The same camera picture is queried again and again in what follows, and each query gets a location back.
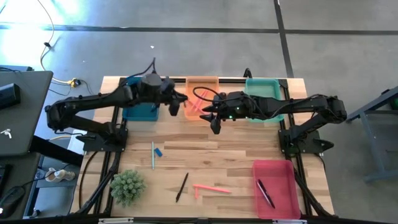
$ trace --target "potted plant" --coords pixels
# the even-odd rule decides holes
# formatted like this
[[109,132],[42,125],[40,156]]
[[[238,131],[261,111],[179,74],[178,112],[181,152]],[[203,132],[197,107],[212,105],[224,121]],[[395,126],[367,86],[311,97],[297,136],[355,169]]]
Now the potted plant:
[[130,206],[146,188],[144,179],[136,170],[126,170],[113,177],[111,195],[116,199],[116,204],[121,203],[123,207]]

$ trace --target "teal bin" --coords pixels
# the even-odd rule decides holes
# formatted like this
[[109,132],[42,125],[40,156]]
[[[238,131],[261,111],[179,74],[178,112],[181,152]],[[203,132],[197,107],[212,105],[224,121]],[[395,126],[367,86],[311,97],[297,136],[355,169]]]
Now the teal bin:
[[[248,78],[246,80],[244,92],[248,95],[256,95],[263,97],[273,97],[281,100],[279,82],[275,78]],[[279,122],[284,119],[284,115],[280,114],[272,119],[265,121],[260,119],[250,119],[252,122]]]
[[[127,77],[127,84],[132,85],[138,82],[141,77]],[[152,111],[153,103],[141,103],[139,105],[123,108],[123,118],[128,121],[157,121],[159,118],[159,108]]]

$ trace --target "wooden tabletop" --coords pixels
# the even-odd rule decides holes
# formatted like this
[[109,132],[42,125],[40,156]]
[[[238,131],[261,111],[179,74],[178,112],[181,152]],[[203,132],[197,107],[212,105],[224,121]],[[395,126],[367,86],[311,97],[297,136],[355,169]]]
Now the wooden tabletop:
[[[120,77],[104,77],[102,93],[114,90]],[[291,98],[305,98],[304,80],[288,78]],[[220,83],[220,91],[241,91],[244,84]],[[176,84],[177,91],[184,93],[185,84]],[[209,122],[188,121],[181,107],[178,115],[172,117],[162,105],[156,122],[128,122],[129,137],[126,150],[122,153],[119,172],[138,170],[147,184],[142,197],[131,207],[114,205],[113,217],[208,217],[208,218],[257,218],[254,209],[252,186],[252,163],[256,159],[284,159],[280,152],[277,131],[279,123],[253,123],[244,119],[222,122],[221,133],[215,135]],[[95,111],[94,120],[111,121],[113,108]],[[309,113],[294,114],[296,124],[302,124],[311,117]],[[285,119],[287,128],[289,120]],[[155,158],[152,170],[151,142],[155,142],[163,157]],[[91,155],[83,160],[81,173]],[[333,212],[331,198],[323,164],[319,158],[303,154],[303,164],[308,188],[330,213]],[[104,158],[104,152],[95,155],[87,168],[82,187],[83,203],[97,187]],[[189,178],[178,203],[175,197],[185,174]],[[231,194],[200,190],[195,199],[193,184],[221,187]],[[71,212],[78,210],[78,185],[75,190]],[[300,210],[305,213],[301,190],[297,194]],[[107,187],[101,206],[103,211],[108,196]]]

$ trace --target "orange bin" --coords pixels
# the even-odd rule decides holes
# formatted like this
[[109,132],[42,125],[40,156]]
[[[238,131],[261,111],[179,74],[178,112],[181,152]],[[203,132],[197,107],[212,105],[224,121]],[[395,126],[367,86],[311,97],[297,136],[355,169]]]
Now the orange bin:
[[[199,115],[208,114],[201,109],[211,105],[211,102],[203,101],[193,94],[193,89],[197,86],[211,88],[218,93],[218,77],[187,77],[185,79],[185,94],[188,96],[188,101],[185,103],[184,114],[191,121],[201,120]],[[195,93],[209,100],[212,100],[215,95],[208,90],[197,90]]]

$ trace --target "concrete floor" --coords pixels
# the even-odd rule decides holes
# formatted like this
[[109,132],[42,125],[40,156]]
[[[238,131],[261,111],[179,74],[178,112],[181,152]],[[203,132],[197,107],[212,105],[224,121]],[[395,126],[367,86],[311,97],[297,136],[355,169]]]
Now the concrete floor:
[[[55,24],[278,28],[272,0],[42,2]],[[398,30],[395,0],[280,0],[280,6],[286,29]],[[40,5],[36,1],[22,4],[8,0],[0,22],[30,24],[0,30],[0,64],[28,65],[40,70],[42,43],[50,35],[32,26],[49,23]],[[55,40],[54,49],[44,59],[46,69],[60,79],[82,78],[93,91],[99,90],[103,76],[140,72],[152,57],[157,58],[157,70],[162,75],[240,77],[249,67],[256,77],[287,76],[279,34],[57,31],[53,44]],[[348,112],[398,85],[396,35],[287,35],[287,44],[294,75],[305,79],[308,94],[338,95]],[[68,91],[57,85],[51,89]],[[79,94],[88,92],[82,86],[70,93]],[[62,98],[49,92],[45,103]],[[86,111],[82,116],[92,118],[93,112]],[[320,132],[323,139],[335,143],[325,153],[335,213],[345,218],[396,223],[398,179],[363,182],[363,176],[376,168],[360,122],[330,124]],[[53,136],[44,114],[36,134],[43,138]],[[44,202],[40,204],[38,200],[37,207],[45,207]]]

